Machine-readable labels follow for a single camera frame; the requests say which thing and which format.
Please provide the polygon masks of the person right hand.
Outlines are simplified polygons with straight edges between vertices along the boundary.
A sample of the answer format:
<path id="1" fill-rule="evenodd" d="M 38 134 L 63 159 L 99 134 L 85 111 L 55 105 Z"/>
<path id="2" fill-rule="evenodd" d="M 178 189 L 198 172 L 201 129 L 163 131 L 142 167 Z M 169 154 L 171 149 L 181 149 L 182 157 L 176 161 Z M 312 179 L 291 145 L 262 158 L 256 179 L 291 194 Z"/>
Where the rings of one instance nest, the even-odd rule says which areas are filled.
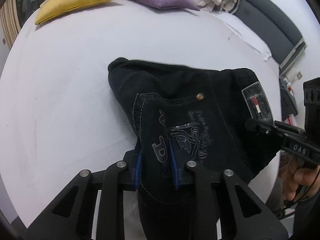
<path id="1" fill-rule="evenodd" d="M 293 155 L 283 168 L 281 180 L 283 183 L 283 200 L 295 199 L 296 191 L 300 185 L 310 190 L 306 197 L 311 198 L 319 191 L 319 166 L 315 169 L 299 167 L 297 158 Z"/>

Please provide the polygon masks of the right forearm dark sleeve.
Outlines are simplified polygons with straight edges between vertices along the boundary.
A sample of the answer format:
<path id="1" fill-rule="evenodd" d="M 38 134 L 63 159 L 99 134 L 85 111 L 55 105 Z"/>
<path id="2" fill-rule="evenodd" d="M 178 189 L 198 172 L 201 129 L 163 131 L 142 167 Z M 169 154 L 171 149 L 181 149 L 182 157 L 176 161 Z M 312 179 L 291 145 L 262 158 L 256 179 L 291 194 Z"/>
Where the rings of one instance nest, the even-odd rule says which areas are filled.
<path id="1" fill-rule="evenodd" d="M 319 239 L 319 193 L 295 209 L 292 239 Z"/>

